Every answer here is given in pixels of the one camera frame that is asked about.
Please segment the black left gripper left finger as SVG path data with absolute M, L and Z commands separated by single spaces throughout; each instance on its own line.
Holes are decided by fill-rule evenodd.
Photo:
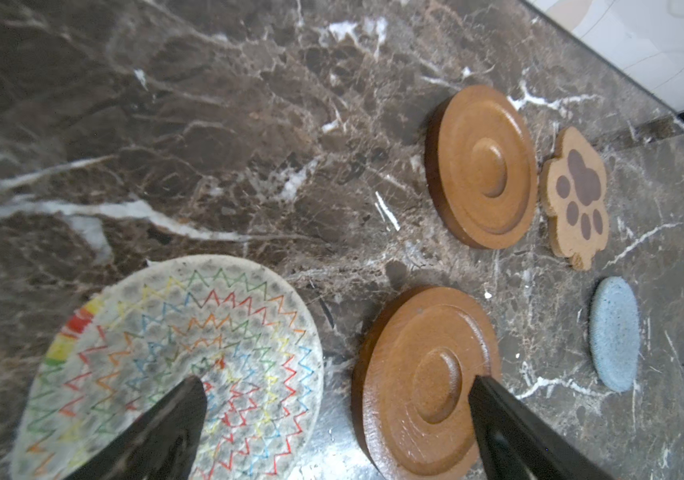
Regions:
M 200 378 L 188 376 L 70 479 L 186 479 L 207 412 Z

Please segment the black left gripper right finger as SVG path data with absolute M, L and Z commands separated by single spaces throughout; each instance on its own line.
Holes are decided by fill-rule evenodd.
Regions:
M 468 396 L 489 479 L 609 479 L 491 376 L 476 376 Z

